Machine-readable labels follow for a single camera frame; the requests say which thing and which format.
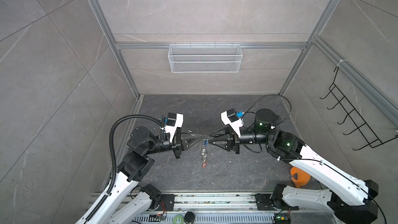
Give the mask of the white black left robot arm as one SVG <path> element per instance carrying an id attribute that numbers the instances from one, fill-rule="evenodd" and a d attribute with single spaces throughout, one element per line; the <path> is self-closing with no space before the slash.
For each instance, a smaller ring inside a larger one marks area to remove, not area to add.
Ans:
<path id="1" fill-rule="evenodd" d="M 119 205 L 142 181 L 154 164 L 152 153 L 173 151 L 176 158 L 191 146 L 206 140 L 206 135 L 184 133 L 177 128 L 168 147 L 163 147 L 159 138 L 146 127 L 135 128 L 127 145 L 131 152 L 124 156 L 116 169 L 116 178 L 111 180 L 94 204 L 78 220 L 79 224 L 130 224 L 134 218 L 147 210 L 155 210 L 161 202 L 161 192 L 155 186 L 143 186 L 138 194 L 123 208 Z"/>

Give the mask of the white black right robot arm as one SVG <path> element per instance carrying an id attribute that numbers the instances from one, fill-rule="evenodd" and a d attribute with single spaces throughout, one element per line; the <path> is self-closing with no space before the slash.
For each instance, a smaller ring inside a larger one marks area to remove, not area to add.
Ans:
<path id="1" fill-rule="evenodd" d="M 280 117 L 268 108 L 256 111 L 254 126 L 244 128 L 243 113 L 230 109 L 221 113 L 225 128 L 210 132 L 210 144 L 226 151 L 240 153 L 241 145 L 265 145 L 267 153 L 300 169 L 326 186 L 310 190 L 277 184 L 270 197 L 273 207 L 289 210 L 294 207 L 326 211 L 345 224 L 370 224 L 380 209 L 374 201 L 378 184 L 361 180 L 344 172 L 297 136 L 279 128 Z"/>

